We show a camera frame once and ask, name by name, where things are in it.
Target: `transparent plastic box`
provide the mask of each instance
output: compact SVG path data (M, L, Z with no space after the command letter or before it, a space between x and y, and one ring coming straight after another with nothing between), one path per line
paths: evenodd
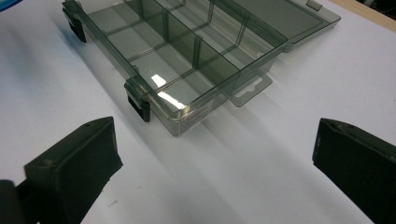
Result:
M272 81L276 56L333 27L340 17L299 0L66 0L81 41L87 33L126 79L128 100L175 136L230 99L241 106ZM240 94L254 83L254 91Z

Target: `blue curved rim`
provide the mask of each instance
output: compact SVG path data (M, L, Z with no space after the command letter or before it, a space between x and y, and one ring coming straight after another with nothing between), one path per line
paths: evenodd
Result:
M0 0L0 12L17 5L22 0Z

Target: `white table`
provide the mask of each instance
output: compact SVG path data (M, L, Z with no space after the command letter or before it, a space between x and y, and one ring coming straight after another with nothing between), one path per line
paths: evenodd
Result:
M327 0L343 19L282 54L274 83L227 102L179 138L144 123L124 79L68 27L62 1L0 13L0 179L79 125L113 116L124 166L83 223L371 223L311 160L320 118L396 145L396 34Z

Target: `storage box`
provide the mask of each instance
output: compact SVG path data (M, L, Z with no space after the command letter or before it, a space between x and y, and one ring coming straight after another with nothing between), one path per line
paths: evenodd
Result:
M314 1L238 3L66 0L64 13L76 35L85 41L88 33L125 77L142 119L152 111L180 135L228 99L241 106L253 98L272 83L265 73L278 54L340 20ZM254 91L238 94L253 82Z

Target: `open box lid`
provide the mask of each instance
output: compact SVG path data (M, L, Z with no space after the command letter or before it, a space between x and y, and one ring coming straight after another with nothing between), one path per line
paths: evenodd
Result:
M326 31L341 17L313 0L234 0L288 39L285 52Z

